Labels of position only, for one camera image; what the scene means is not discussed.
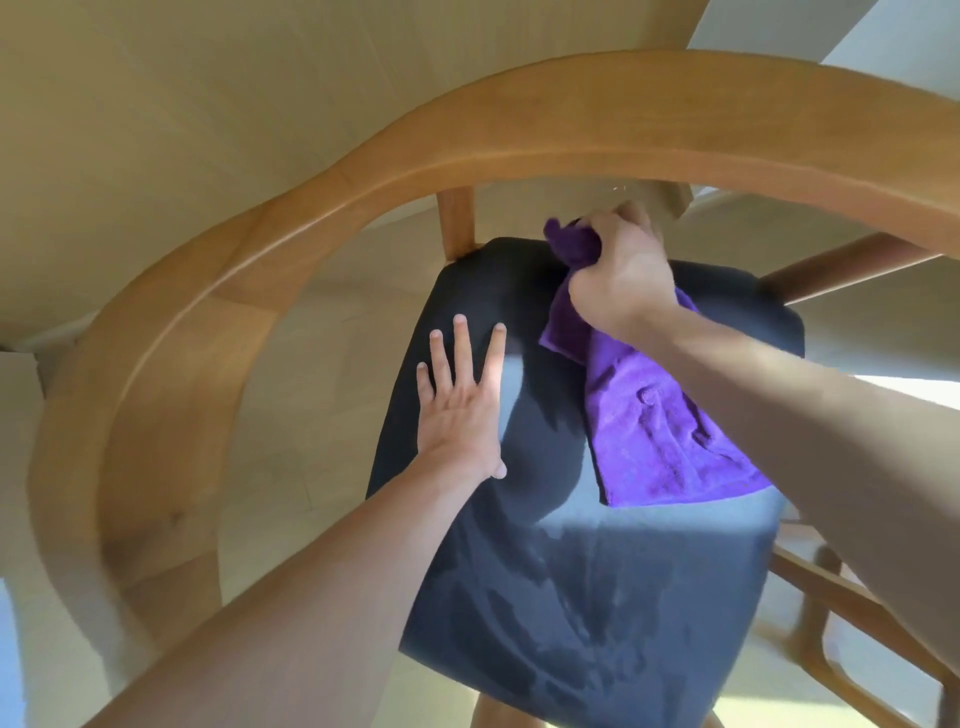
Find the forearm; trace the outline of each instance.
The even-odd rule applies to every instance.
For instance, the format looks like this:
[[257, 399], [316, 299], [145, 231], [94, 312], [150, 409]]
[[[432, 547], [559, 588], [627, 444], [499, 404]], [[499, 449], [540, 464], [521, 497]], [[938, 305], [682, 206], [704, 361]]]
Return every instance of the forearm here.
[[369, 725], [420, 583], [479, 482], [419, 457], [89, 724]]
[[960, 413], [679, 308], [619, 335], [658, 360], [904, 624], [960, 667]]

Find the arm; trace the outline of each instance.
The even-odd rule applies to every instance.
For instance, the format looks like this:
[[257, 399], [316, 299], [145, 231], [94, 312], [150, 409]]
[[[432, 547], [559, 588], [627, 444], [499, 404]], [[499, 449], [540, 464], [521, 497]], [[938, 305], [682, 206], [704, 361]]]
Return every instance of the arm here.
[[497, 440], [506, 329], [473, 379], [463, 316], [454, 319], [454, 385], [439, 331], [436, 392], [417, 369], [419, 453], [88, 723], [119, 726], [370, 725], [414, 597], [440, 542], [486, 478], [503, 477]]
[[960, 668], [960, 412], [804, 361], [677, 305], [636, 206], [588, 218], [570, 295], [666, 369], [910, 631]]

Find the black seat cushion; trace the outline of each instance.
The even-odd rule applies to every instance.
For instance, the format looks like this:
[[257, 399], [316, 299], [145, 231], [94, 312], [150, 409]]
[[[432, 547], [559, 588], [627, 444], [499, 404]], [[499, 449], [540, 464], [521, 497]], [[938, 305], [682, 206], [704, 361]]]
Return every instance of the black seat cushion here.
[[[804, 328], [732, 268], [672, 263], [715, 321], [797, 355]], [[476, 371], [509, 329], [500, 427], [509, 474], [480, 486], [427, 573], [401, 650], [558, 726], [699, 726], [756, 609], [782, 498], [773, 488], [692, 505], [600, 502], [584, 369], [538, 345], [565, 267], [540, 241], [500, 238], [437, 278], [403, 359], [368, 496], [417, 452], [415, 367], [427, 334], [468, 316]]]

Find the white wall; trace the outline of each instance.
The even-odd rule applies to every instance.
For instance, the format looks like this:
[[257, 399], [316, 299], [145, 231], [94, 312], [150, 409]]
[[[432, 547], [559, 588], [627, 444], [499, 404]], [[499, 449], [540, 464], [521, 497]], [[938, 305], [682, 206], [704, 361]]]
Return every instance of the white wall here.
[[878, 0], [824, 63], [960, 100], [960, 0]]
[[821, 61], [874, 2], [710, 0], [689, 47]]

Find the sunlight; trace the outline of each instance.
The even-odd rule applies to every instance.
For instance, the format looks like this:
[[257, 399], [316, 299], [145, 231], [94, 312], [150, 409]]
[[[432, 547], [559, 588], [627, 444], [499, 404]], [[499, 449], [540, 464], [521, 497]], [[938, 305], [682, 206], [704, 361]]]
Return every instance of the sunlight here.
[[913, 379], [906, 376], [855, 375], [886, 389], [903, 392], [905, 395], [960, 409], [960, 382], [945, 379]]

